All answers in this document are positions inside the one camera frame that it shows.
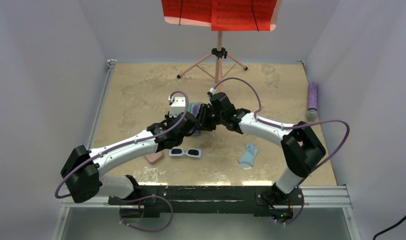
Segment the grey glasses case green lining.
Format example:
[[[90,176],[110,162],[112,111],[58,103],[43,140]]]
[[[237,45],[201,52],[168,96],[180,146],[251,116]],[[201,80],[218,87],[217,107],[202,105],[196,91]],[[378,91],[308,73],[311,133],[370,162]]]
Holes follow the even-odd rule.
[[[202,105],[202,102],[191,102],[188,106],[188,112],[190,112],[191,114],[193,114],[195,117],[197,117],[199,110],[200,110],[200,106]],[[196,130],[195,128],[193,128],[191,131],[191,137],[198,137],[202,135],[202,132],[200,130]]]

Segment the pink glasses case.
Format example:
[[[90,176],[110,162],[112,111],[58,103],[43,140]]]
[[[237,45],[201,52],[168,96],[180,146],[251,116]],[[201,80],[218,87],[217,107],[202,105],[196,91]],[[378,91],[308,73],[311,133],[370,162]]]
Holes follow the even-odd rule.
[[[158,163],[163,157],[164,157],[164,155],[163,155],[163,153],[161,151],[145,155],[146,160],[151,165],[154,165],[154,164]]]

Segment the pink purple sunglasses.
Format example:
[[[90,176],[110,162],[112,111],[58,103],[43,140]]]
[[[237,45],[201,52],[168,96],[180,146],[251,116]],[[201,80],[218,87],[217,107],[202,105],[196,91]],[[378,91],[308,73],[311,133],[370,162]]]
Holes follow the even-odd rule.
[[[192,113],[194,116],[197,116],[199,113],[200,107],[201,107],[200,103],[192,104],[189,112]]]

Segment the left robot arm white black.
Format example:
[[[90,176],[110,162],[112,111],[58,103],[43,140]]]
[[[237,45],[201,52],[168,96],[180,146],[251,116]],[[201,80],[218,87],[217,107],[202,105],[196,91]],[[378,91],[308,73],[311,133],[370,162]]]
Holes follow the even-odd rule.
[[[176,118],[166,117],[112,145],[90,150],[84,145],[75,147],[60,172],[68,196],[77,204],[95,196],[115,196],[129,205],[137,203],[140,191],[133,178],[106,176],[106,173],[136,158],[179,146],[198,122],[186,111]]]

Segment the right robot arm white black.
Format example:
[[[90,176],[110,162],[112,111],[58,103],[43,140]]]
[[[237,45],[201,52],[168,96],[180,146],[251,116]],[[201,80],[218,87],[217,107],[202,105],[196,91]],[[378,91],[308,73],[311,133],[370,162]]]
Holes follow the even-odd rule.
[[[235,108],[223,92],[211,95],[209,101],[199,108],[198,130],[213,131],[218,125],[223,125],[231,132],[258,137],[281,147],[287,167],[271,191],[273,200],[279,204],[291,198],[296,186],[326,155],[317,135],[303,121],[293,125],[263,117],[257,119],[252,111]]]

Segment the blue cloth crumpled right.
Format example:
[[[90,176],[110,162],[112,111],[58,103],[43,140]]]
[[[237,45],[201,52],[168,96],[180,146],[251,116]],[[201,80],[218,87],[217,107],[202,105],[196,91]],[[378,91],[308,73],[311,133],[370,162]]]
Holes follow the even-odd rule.
[[[246,143],[246,150],[239,158],[238,163],[242,168],[250,168],[254,166],[255,158],[258,153],[258,148],[254,143]]]

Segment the pink music stand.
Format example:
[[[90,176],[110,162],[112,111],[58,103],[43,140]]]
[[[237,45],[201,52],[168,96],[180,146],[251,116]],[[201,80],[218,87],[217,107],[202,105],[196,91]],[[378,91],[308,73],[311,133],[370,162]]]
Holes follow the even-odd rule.
[[[215,71],[214,74],[209,73],[207,70],[201,67],[201,63],[203,63],[205,60],[214,57],[215,58]],[[234,64],[233,66],[225,73],[223,73],[223,60],[231,59]],[[200,69],[202,72],[204,72],[206,75],[211,77],[216,84],[218,84],[221,80],[224,79],[224,77],[236,66],[240,66],[244,71],[247,71],[249,68],[245,64],[243,64],[241,61],[239,61],[236,57],[234,57],[229,51],[226,50],[225,47],[223,47],[223,31],[218,31],[217,32],[217,44],[216,47],[211,50],[210,53],[206,54],[203,58],[198,60],[196,63],[193,65],[189,66],[185,70],[181,71],[179,74],[177,74],[177,78],[180,79],[183,77],[186,73],[188,73],[190,70],[194,68]]]

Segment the purple microphone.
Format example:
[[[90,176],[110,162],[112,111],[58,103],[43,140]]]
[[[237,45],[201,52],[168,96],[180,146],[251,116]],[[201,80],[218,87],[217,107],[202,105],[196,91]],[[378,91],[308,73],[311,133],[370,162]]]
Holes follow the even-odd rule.
[[[313,122],[318,118],[318,88],[315,82],[310,82],[308,84],[306,118],[310,122]]]

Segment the red sheet music desk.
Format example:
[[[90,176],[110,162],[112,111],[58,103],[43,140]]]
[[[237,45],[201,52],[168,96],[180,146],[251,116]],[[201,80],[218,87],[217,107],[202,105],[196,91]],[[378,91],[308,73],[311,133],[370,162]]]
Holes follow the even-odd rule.
[[[164,20],[173,25],[208,27],[212,31],[271,32],[281,0],[162,0]]]

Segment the white frame sunglasses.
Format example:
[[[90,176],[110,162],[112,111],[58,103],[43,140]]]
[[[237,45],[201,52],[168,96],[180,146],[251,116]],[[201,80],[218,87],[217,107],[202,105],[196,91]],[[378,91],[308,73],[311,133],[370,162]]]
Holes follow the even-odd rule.
[[[201,158],[202,151],[197,148],[189,148],[187,150],[184,150],[180,147],[176,147],[176,148],[170,149],[168,155],[170,157]]]

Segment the black base frame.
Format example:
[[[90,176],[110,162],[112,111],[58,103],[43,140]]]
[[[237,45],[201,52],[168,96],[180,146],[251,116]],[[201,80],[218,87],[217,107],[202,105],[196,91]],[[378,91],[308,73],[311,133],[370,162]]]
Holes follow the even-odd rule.
[[[158,218],[161,214],[250,214],[293,218],[304,204],[303,194],[295,188],[289,194],[276,194],[272,186],[162,186],[143,185],[124,199],[111,196],[110,206],[126,209],[125,218]]]

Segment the aluminium rail left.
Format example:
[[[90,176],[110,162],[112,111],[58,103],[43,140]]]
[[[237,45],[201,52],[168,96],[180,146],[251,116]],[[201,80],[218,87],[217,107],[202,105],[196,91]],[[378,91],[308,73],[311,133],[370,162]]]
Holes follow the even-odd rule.
[[[104,84],[102,87],[102,91],[99,97],[99,100],[97,102],[97,107],[96,111],[94,114],[94,119],[91,125],[91,130],[90,134],[86,143],[86,148],[89,149],[94,146],[95,140],[96,140],[96,135],[98,133],[98,128],[100,125],[100,120],[101,120],[101,115],[102,111],[104,108],[104,104],[108,95],[108,91],[110,88],[111,80],[113,73],[115,71],[115,67],[118,61],[116,59],[108,59],[107,60],[107,72],[106,76],[104,78]],[[70,208],[63,206],[62,204],[60,205],[58,216],[57,216],[57,221],[55,223],[55,227],[51,236],[51,240],[61,240],[63,236],[63,232],[65,230],[65,225],[68,220]]]

